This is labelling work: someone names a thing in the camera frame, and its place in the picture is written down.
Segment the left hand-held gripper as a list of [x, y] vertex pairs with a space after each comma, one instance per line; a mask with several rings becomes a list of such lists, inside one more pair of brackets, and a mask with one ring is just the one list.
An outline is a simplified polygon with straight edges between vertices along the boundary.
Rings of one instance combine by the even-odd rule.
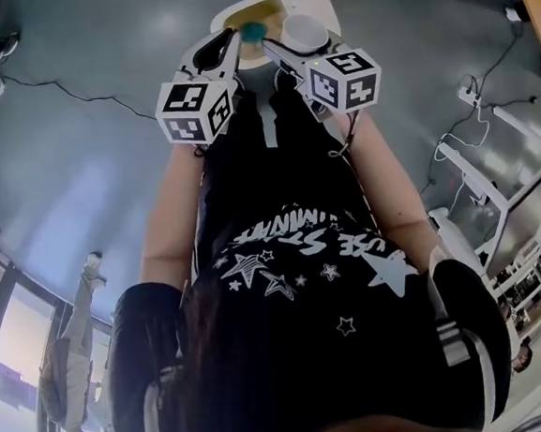
[[169, 142], [210, 145], [234, 113], [241, 35], [219, 29], [182, 56], [173, 80], [160, 87], [156, 118]]

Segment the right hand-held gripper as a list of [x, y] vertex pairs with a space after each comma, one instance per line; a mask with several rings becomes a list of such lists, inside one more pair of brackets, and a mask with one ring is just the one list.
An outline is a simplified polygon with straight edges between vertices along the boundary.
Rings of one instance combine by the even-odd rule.
[[375, 104], [379, 97], [380, 66], [362, 49], [330, 39], [315, 52], [298, 52], [264, 38], [263, 51], [278, 67], [295, 76], [305, 100], [330, 112], [349, 114]]

